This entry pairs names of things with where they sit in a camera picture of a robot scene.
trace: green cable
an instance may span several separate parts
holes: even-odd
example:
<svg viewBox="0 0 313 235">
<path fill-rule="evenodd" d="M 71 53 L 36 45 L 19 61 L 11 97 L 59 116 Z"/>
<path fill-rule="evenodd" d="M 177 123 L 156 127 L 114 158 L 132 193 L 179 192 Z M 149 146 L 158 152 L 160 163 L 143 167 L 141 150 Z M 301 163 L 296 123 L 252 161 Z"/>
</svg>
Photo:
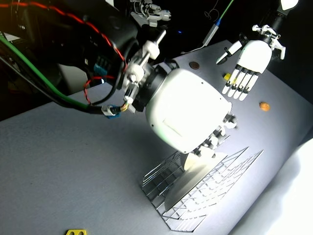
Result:
<svg viewBox="0 0 313 235">
<path fill-rule="evenodd" d="M 10 48 L 15 54 L 17 54 L 57 96 L 83 109 L 88 108 L 87 104 L 83 104 L 74 99 L 71 99 L 67 97 L 66 95 L 64 95 L 63 93 L 61 93 L 58 89 L 56 89 L 56 87 L 12 43 L 7 41 L 3 36 L 0 36 L 0 41 L 3 42 L 8 48 Z"/>
<path fill-rule="evenodd" d="M 234 0 L 231 0 L 230 3 L 228 4 L 227 8 L 225 9 L 225 11 L 223 12 L 223 14 L 220 17 L 220 20 L 223 18 L 223 16 L 225 15 L 226 11 L 229 9 L 230 5 L 233 3 Z"/>
</svg>

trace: brown round object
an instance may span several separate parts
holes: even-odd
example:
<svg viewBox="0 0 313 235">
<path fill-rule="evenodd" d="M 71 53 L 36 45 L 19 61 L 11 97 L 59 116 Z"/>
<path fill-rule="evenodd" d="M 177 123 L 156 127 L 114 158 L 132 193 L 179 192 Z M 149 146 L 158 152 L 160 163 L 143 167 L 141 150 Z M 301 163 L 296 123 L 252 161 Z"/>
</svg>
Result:
<svg viewBox="0 0 313 235">
<path fill-rule="evenodd" d="M 189 66 L 194 70 L 198 70 L 200 68 L 200 65 L 195 61 L 190 62 Z"/>
<path fill-rule="evenodd" d="M 260 102 L 259 106 L 265 112 L 270 110 L 270 105 L 266 102 Z"/>
</svg>

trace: orange ball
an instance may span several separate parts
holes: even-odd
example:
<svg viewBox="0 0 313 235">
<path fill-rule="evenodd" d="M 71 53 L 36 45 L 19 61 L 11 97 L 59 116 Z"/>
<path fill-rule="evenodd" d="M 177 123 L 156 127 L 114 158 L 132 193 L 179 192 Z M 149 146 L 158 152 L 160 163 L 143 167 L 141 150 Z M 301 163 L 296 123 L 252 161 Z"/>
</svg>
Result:
<svg viewBox="0 0 313 235">
<path fill-rule="evenodd" d="M 261 103 L 259 104 L 259 106 L 260 106 L 260 108 L 261 108 L 263 111 L 265 111 L 265 112 L 267 112 L 267 111 L 270 110 L 270 105 L 269 105 L 268 103 L 266 103 L 266 102 L 261 102 Z"/>
</svg>

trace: metal rack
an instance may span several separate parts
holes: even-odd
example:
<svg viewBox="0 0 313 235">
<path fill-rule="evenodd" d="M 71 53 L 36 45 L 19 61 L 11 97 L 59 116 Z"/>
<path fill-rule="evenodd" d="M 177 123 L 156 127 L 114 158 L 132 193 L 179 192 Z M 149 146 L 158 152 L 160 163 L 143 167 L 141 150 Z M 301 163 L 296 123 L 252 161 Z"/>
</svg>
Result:
<svg viewBox="0 0 313 235">
<path fill-rule="evenodd" d="M 170 210 L 164 201 L 175 181 L 184 173 L 176 152 L 143 178 L 142 190 L 167 226 L 173 231 L 193 232 L 239 180 L 263 150 L 249 158 L 240 157 L 248 149 L 226 156 Z"/>
</svg>

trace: gray table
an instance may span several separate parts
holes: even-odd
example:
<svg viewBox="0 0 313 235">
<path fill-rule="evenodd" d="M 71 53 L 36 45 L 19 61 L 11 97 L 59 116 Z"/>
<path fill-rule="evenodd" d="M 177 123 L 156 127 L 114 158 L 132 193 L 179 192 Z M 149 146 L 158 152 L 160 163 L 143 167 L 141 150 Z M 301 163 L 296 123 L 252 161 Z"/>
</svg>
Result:
<svg viewBox="0 0 313 235">
<path fill-rule="evenodd" d="M 227 41 L 177 61 L 222 90 L 237 57 L 215 66 Z M 199 70 L 189 67 L 200 64 Z M 96 100 L 109 86 L 90 89 Z M 117 92 L 112 104 L 120 104 Z M 82 93 L 74 98 L 84 100 Z M 208 216 L 196 235 L 225 235 L 235 226 L 313 125 L 313 106 L 265 71 L 244 102 L 233 101 L 239 128 L 220 151 L 265 152 Z M 258 107 L 271 105 L 270 112 Z M 50 103 L 0 122 L 0 231 L 62 235 L 180 234 L 168 229 L 140 188 L 142 176 L 174 150 L 150 129 L 144 114 L 108 120 Z"/>
</svg>

